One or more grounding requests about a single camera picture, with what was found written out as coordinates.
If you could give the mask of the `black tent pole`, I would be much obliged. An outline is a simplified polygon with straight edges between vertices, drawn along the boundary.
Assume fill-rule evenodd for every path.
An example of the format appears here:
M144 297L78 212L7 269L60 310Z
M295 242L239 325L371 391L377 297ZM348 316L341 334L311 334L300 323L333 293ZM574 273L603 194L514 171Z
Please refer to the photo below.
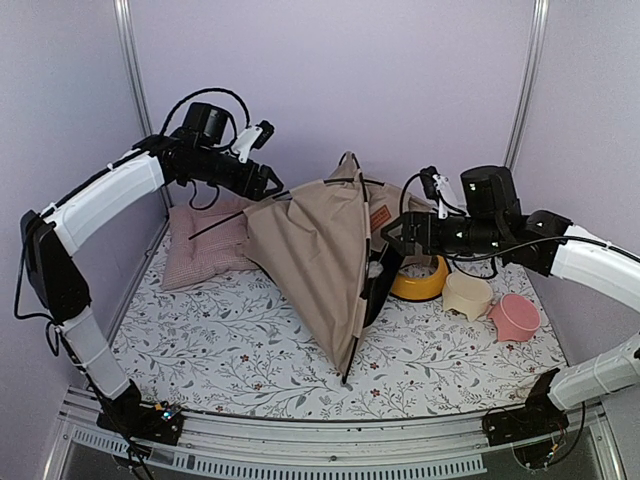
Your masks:
M355 180L353 180L351 178L346 178L346 177L345 178L322 180L322 183L325 184L325 185L336 184L336 183L354 183L354 182L355 182ZM365 178L361 182L364 183L365 185L366 184L378 185L378 186L384 186L385 185L384 182L379 181L377 179L366 179ZM282 191L280 193L277 193L277 194L274 194L274 195L271 195L271 196L267 197L267 200L269 200L269 199L270 200L278 200L278 199L281 199L282 197L291 196L291 195L292 195L291 194L291 190L286 190L286 191ZM236 212L236 213L234 213L234 214L232 214L230 216L227 216L227 217L223 218L222 220L220 220L218 222L215 222L215 223L207 226L206 228L204 228L204 229L202 229L200 231L195 232L193 235L188 237L188 240L194 240L195 238L199 237L200 235L203 235L204 233L206 233L206 232L208 232L208 231L210 231L210 230L212 230L212 229L214 229L214 228L216 228L216 227L218 227L218 226L220 226L220 225L222 225L222 224L224 224L224 223L226 223L228 221L231 221L231 220L233 220L233 219L235 219L235 218L237 218L237 217L239 217L241 215L243 215L243 211L242 210L240 210L240 211L238 211L238 212Z
M358 323L354 329L353 344L351 347L351 352L350 352L349 360L347 363L347 367L341 377L341 384L343 386L346 386L348 383L349 374L353 366L359 340L364 330L365 318L366 318L367 307L368 307L368 296L369 296L368 294L369 259L370 259L370 251L371 251L369 193L365 183L364 174L363 174L361 165L357 159L357 156L353 152L351 151L345 152L339 161L339 166L342 166L345 161L348 161L348 163L353 166L353 180L355 184L359 187L359 192L362 197L361 217L362 217L362 233L363 233L363 241L362 241L363 250L362 250L362 275L361 275L362 279L361 279L361 285L360 285L360 293L356 302L356 313L357 313Z

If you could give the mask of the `beige fabric pet tent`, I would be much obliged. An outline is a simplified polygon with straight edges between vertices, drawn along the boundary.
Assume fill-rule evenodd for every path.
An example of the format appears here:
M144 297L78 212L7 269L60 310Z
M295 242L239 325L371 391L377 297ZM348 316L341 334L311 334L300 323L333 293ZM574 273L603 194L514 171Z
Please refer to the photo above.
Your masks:
M327 179L353 179L345 161ZM364 328L380 313L404 261L388 248L381 229L408 211L429 212L424 200L401 187L366 184L371 251ZM342 375L357 326L362 275L362 197L354 183L313 181L291 196L245 209L244 254L276 284L331 363Z

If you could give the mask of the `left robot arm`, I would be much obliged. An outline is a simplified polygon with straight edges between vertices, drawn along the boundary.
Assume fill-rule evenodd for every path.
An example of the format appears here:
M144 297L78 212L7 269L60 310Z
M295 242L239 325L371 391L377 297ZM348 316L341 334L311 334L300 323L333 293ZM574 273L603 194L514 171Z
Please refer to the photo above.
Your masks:
M250 157L274 134L273 124L248 122L225 141L230 120L225 109L195 102L176 130L142 139L63 199L20 220L18 279L29 282L44 308L40 315L54 334L49 345L85 376L100 403L98 426L127 440L177 445L184 418L175 404L143 400L95 315L81 262L130 207L172 183L199 182L248 200L281 191L274 171Z

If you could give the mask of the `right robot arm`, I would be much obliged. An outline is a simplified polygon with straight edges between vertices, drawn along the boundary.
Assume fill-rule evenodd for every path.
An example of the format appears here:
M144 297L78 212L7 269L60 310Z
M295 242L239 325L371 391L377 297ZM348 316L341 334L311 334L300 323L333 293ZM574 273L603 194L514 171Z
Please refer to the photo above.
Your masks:
M420 247L451 262L502 260L545 277L588 287L619 303L639 308L639 257L570 219L547 211L523 214L511 171L504 166L471 168L460 176L465 206L454 206L447 180L435 167L417 173L435 213L400 209L381 230L400 255ZM639 383L639 337L589 360L539 376L517 409L488 411L482 430L490 445L566 432L567 412L597 397Z

